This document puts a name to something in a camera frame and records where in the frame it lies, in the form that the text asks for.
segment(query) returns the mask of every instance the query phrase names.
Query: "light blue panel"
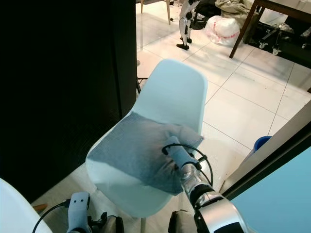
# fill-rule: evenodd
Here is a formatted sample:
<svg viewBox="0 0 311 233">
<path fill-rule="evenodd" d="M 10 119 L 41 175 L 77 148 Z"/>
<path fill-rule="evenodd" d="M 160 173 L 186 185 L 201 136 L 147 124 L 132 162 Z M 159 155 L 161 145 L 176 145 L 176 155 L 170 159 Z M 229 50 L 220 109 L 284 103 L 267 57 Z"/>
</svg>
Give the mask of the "light blue panel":
<svg viewBox="0 0 311 233">
<path fill-rule="evenodd" d="M 311 148 L 232 202 L 259 233 L 311 233 Z"/>
</svg>

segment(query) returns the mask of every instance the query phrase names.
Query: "blue bucket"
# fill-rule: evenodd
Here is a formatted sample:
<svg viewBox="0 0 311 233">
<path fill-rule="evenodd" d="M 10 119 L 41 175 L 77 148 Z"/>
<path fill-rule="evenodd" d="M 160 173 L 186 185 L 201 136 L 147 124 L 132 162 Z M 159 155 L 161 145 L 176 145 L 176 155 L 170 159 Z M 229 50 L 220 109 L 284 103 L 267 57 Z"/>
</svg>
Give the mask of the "blue bucket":
<svg viewBox="0 0 311 233">
<path fill-rule="evenodd" d="M 242 163 L 244 163 L 247 159 L 249 159 L 256 151 L 258 151 L 259 148 L 262 147 L 262 145 L 265 144 L 270 138 L 271 138 L 271 136 L 264 136 L 264 137 L 257 139 L 257 141 L 254 144 L 254 148 L 251 150 L 251 152 L 249 152 L 249 154 L 243 160 Z"/>
</svg>

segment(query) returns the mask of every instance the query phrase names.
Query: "humanoid robot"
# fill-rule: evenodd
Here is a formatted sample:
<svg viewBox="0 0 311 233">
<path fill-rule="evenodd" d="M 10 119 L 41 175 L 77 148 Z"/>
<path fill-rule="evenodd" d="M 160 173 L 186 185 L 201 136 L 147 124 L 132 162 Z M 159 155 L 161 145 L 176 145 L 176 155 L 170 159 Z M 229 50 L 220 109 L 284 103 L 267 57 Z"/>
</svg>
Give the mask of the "humanoid robot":
<svg viewBox="0 0 311 233">
<path fill-rule="evenodd" d="M 189 45 L 187 45 L 187 43 L 192 43 L 190 33 L 193 26 L 194 9 L 199 4 L 199 2 L 200 0 L 185 0 L 181 8 L 179 30 L 181 34 L 180 39 L 183 41 L 183 43 L 177 44 L 177 47 L 181 49 L 188 50 Z"/>
</svg>

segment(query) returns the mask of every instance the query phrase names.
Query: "plastic chair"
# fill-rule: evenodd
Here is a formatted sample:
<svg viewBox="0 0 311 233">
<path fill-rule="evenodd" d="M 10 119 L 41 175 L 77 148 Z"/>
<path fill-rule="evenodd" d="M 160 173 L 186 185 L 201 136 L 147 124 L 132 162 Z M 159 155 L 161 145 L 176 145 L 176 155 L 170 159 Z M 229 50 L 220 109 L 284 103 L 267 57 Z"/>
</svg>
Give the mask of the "plastic chair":
<svg viewBox="0 0 311 233">
<path fill-rule="evenodd" d="M 28 201 L 0 178 L 0 232 L 32 232 L 39 218 Z M 44 221 L 40 222 L 36 232 L 52 233 Z"/>
<path fill-rule="evenodd" d="M 131 111 L 158 122 L 187 125 L 201 133 L 206 93 L 207 80 L 200 72 L 181 62 L 163 60 L 152 72 Z M 105 140 L 111 130 L 90 151 Z M 97 188 L 133 217 L 145 218 L 155 214 L 172 197 L 88 157 L 86 169 Z"/>
</svg>

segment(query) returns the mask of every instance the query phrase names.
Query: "caster wheel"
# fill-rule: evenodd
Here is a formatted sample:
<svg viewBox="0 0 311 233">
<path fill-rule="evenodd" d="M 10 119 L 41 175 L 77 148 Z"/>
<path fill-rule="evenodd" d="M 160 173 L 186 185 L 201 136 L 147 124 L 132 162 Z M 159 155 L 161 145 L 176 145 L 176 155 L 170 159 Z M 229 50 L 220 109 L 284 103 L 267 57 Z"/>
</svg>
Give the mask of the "caster wheel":
<svg viewBox="0 0 311 233">
<path fill-rule="evenodd" d="M 259 45 L 260 49 L 263 49 L 266 45 L 268 45 L 267 43 L 261 42 Z"/>
<path fill-rule="evenodd" d="M 277 50 L 277 49 L 273 49 L 273 52 L 272 52 L 272 54 L 276 56 L 276 55 L 278 55 L 278 53 L 279 53 L 279 52 L 280 52 L 280 50 Z"/>
</svg>

